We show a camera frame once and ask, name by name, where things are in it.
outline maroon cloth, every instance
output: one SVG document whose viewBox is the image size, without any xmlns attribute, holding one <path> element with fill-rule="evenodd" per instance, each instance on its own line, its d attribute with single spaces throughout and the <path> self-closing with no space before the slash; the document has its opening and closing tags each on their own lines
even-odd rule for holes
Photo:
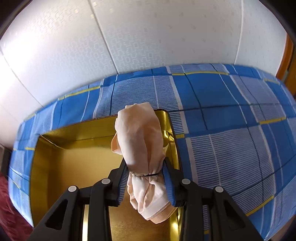
<svg viewBox="0 0 296 241">
<path fill-rule="evenodd" d="M 0 224 L 12 241 L 25 241 L 33 231 L 10 201 L 8 181 L 0 173 Z"/>
</svg>

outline bundled fabric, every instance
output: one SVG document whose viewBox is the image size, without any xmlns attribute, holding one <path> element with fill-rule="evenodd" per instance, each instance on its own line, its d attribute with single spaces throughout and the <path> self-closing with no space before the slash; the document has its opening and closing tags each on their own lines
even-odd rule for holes
<svg viewBox="0 0 296 241">
<path fill-rule="evenodd" d="M 128 169 L 128 193 L 134 209 L 153 223 L 169 218 L 175 207 L 168 200 L 161 173 L 165 148 L 157 116 L 149 103 L 128 105 L 118 112 L 114 153 L 123 155 Z"/>
</svg>

